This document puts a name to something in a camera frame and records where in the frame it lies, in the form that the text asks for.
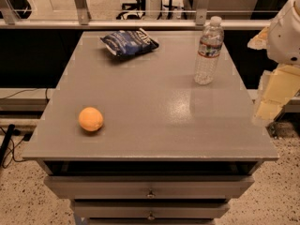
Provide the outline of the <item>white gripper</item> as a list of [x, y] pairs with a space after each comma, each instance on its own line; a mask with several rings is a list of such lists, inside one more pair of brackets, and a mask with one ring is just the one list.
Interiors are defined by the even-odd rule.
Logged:
[[262, 74], [254, 102], [252, 123], [266, 127], [300, 90], [300, 0], [288, 0], [270, 26], [247, 46], [253, 50], [267, 47], [268, 58], [279, 63], [272, 72]]

